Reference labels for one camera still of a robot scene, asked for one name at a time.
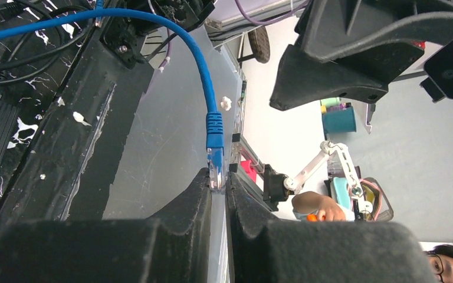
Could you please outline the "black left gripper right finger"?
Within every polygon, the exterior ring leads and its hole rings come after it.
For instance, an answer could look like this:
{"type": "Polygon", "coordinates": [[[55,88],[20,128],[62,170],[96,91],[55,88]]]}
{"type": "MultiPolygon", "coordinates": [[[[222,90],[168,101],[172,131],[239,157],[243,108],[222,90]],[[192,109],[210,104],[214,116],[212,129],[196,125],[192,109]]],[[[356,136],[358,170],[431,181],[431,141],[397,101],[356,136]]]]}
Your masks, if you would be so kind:
{"type": "Polygon", "coordinates": [[[233,282],[435,282],[404,226],[280,219],[234,173],[226,183],[226,218],[233,282]]]}

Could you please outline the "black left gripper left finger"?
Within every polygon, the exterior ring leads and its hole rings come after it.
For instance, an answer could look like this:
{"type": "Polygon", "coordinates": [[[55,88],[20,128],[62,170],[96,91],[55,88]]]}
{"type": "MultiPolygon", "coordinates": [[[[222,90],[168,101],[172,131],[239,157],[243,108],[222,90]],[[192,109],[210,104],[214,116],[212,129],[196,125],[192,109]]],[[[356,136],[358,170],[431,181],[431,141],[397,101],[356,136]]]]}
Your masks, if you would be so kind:
{"type": "Polygon", "coordinates": [[[0,282],[206,282],[208,185],[203,168],[146,219],[15,225],[0,236],[0,282]]]}

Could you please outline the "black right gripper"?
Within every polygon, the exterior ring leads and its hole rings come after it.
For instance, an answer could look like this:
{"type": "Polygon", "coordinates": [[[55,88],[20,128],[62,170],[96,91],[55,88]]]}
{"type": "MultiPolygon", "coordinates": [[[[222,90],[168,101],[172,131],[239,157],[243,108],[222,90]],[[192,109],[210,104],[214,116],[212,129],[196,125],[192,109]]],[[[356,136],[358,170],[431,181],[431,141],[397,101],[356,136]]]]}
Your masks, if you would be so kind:
{"type": "Polygon", "coordinates": [[[312,1],[295,31],[297,47],[288,45],[280,59],[270,107],[335,97],[375,103],[424,55],[420,41],[453,40],[453,3],[312,1]]]}

